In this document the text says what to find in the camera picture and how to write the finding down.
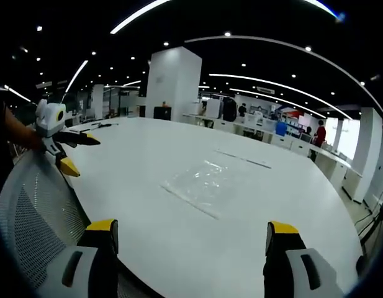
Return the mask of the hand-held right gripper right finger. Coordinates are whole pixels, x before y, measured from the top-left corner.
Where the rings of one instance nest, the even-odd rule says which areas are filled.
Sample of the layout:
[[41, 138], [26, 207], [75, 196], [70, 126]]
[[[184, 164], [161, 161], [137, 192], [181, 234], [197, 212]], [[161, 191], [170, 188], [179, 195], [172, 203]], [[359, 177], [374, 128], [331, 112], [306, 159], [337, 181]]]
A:
[[344, 296], [336, 271], [317, 250], [307, 248], [289, 224], [268, 222], [265, 257], [265, 297]]

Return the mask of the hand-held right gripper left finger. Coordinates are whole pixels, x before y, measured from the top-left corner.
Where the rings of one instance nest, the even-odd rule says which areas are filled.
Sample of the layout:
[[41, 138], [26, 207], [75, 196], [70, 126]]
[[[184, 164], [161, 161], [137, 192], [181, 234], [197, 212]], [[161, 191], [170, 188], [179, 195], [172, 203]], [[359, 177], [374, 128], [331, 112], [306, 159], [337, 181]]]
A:
[[118, 221], [90, 223], [75, 246], [47, 266], [39, 297], [117, 297]]

